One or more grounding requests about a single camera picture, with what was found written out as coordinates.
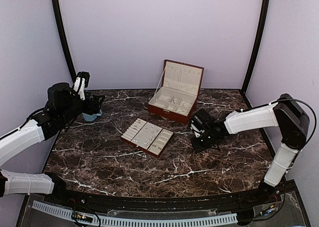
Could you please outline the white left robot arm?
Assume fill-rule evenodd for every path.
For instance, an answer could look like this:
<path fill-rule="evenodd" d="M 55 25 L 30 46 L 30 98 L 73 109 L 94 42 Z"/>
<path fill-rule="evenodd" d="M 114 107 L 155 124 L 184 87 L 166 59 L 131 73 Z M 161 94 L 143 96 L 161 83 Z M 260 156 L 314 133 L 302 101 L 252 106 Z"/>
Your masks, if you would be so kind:
<path fill-rule="evenodd" d="M 0 163 L 5 162 L 28 149 L 47 141 L 61 130 L 67 130 L 81 114 L 101 115 L 103 95 L 85 93 L 87 86 L 84 78 L 78 78 L 73 87 L 62 82 L 51 86 L 48 101 L 43 108 L 32 112 L 18 128 L 0 138 Z M 0 195 L 45 194 L 66 205 L 70 193 L 65 190 L 65 182 L 54 173 L 26 174 L 0 171 Z"/>

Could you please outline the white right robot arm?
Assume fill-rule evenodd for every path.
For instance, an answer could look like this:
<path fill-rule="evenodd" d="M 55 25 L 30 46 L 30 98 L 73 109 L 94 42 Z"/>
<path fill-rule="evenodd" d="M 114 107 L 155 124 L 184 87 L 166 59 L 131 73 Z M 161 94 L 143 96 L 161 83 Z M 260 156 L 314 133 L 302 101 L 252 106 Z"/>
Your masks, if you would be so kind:
<path fill-rule="evenodd" d="M 313 114 L 315 129 L 318 121 L 314 109 L 288 93 L 269 103 L 234 110 L 219 118 L 213 117 L 205 109 L 200 109 L 193 114 L 188 123 L 194 133 L 194 137 L 191 138 L 192 146 L 196 152 L 201 152 L 230 135 L 255 129 L 276 130 L 280 143 L 262 180 L 264 185 L 254 194 L 257 203 L 265 204 L 273 197 L 273 188 L 292 168 L 298 154 L 314 135 L 314 132 L 309 132 L 311 118 L 303 109 L 304 106 Z"/>

